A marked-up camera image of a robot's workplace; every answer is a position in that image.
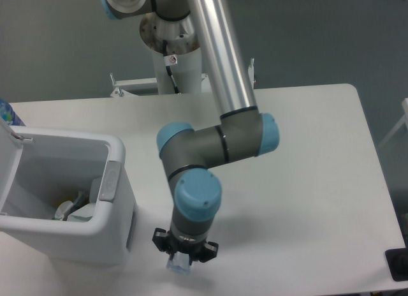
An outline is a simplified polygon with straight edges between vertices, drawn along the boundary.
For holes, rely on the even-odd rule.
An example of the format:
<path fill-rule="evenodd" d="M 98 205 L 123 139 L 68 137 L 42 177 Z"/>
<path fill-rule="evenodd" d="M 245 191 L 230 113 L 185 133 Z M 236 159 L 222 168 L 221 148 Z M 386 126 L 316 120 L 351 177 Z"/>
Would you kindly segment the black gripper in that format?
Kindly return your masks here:
<path fill-rule="evenodd" d="M 165 252 L 172 260 L 176 252 L 188 254 L 190 263 L 206 263 L 217 257 L 219 245 L 216 242 L 206 242 L 203 239 L 199 242 L 182 240 L 171 230 L 166 231 L 162 228 L 156 228 L 152 237 L 153 243 L 160 252 Z"/>

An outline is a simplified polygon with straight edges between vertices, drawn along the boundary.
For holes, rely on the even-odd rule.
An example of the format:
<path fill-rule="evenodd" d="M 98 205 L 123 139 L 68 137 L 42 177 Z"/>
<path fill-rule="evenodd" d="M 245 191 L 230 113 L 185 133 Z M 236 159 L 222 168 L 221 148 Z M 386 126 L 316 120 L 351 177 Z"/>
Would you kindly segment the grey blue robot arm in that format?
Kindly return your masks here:
<path fill-rule="evenodd" d="M 279 130 L 261 113 L 244 69 L 226 0 L 101 0 L 111 19 L 143 16 L 140 35 L 158 54 L 173 94 L 186 92 L 176 67 L 182 56 L 201 51 L 220 111 L 220 124 L 195 130 L 173 122 L 157 134 L 157 148 L 173 198 L 170 228 L 156 228 L 153 242 L 181 269 L 217 256 L 207 239 L 221 206 L 222 189 L 211 168 L 274 151 Z"/>

